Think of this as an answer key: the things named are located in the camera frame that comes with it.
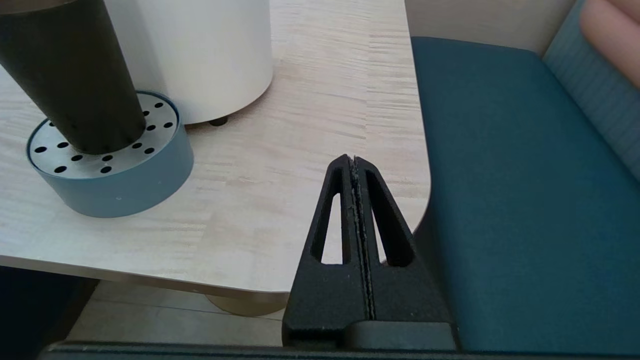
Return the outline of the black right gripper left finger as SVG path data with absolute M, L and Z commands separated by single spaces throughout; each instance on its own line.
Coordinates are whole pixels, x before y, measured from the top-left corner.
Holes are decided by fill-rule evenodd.
M 334 196 L 339 197 L 342 260 L 322 262 Z M 370 229 L 355 160 L 343 154 L 326 170 L 282 319 L 285 347 L 337 348 L 345 331 L 373 317 Z

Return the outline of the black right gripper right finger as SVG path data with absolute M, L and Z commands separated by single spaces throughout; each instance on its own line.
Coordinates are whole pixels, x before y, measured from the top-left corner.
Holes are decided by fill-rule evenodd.
M 365 304 L 372 321 L 451 325 L 454 318 L 377 167 L 353 161 Z

